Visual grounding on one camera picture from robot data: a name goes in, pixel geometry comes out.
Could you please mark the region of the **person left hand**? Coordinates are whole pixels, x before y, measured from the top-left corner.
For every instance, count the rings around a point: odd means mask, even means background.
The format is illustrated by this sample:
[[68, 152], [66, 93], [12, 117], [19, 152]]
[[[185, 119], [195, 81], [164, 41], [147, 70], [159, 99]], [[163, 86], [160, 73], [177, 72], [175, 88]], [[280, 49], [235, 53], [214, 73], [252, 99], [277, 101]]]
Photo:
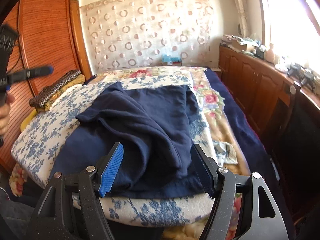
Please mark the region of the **person left hand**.
[[0, 135], [4, 135], [8, 130], [10, 121], [11, 104], [15, 101], [12, 94], [7, 94], [6, 102], [0, 107]]

